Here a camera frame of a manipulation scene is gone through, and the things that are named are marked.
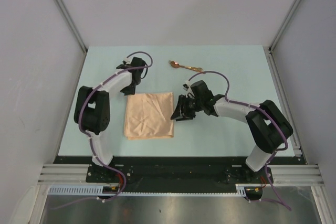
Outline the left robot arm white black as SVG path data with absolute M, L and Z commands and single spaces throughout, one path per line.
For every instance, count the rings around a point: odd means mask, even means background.
M 124 96 L 134 95 L 136 86 L 153 65 L 152 58 L 150 63 L 146 63 L 142 58 L 136 57 L 136 54 L 134 52 L 127 56 L 116 67 L 116 72 L 97 87 L 82 86 L 78 90 L 73 118 L 79 131 L 88 137 L 92 162 L 100 166 L 97 174 L 105 182 L 112 181 L 116 175 L 116 169 L 109 165 L 113 154 L 106 147 L 107 141 L 102 136 L 110 123 L 110 100 L 119 93 Z

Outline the peach satin napkin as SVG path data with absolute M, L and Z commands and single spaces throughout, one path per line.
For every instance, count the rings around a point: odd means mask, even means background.
M 174 136 L 174 95 L 137 93 L 127 99 L 124 136 L 128 140 L 172 138 Z

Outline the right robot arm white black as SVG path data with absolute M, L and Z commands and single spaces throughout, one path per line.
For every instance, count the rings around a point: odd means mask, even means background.
M 254 183 L 261 177 L 261 169 L 280 151 L 280 145 L 288 147 L 287 139 L 293 128 L 271 100 L 250 104 L 230 100 L 224 94 L 213 95 L 207 84 L 200 80 L 183 84 L 186 94 L 179 95 L 171 120 L 186 121 L 203 111 L 208 116 L 231 118 L 248 125 L 255 142 L 242 169 L 243 179 Z

